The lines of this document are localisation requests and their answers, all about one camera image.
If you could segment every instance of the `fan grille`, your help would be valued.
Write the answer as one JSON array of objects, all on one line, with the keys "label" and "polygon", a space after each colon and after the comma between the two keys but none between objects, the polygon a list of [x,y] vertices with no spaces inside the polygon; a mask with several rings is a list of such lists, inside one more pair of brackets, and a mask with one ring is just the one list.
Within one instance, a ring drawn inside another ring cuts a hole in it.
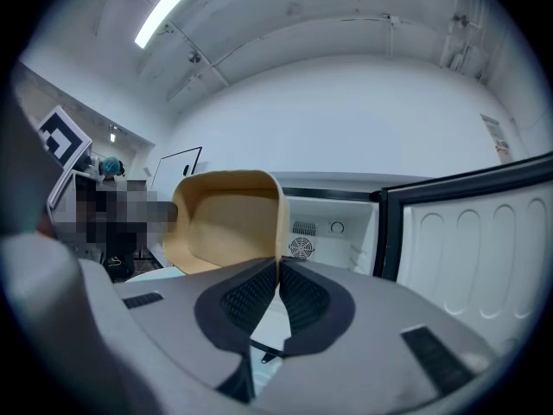
[{"label": "fan grille", "polygon": [[303,237],[293,239],[289,245],[290,252],[297,259],[306,259],[315,250],[311,241]]}]

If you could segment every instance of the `paper food container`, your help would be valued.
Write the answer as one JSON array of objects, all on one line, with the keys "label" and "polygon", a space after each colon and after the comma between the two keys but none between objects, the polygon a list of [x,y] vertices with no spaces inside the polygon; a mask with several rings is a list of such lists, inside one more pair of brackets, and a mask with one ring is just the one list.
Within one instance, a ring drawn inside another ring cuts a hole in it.
[{"label": "paper food container", "polygon": [[286,252],[289,203],[261,170],[207,172],[182,180],[177,220],[163,240],[167,259],[186,274]]}]

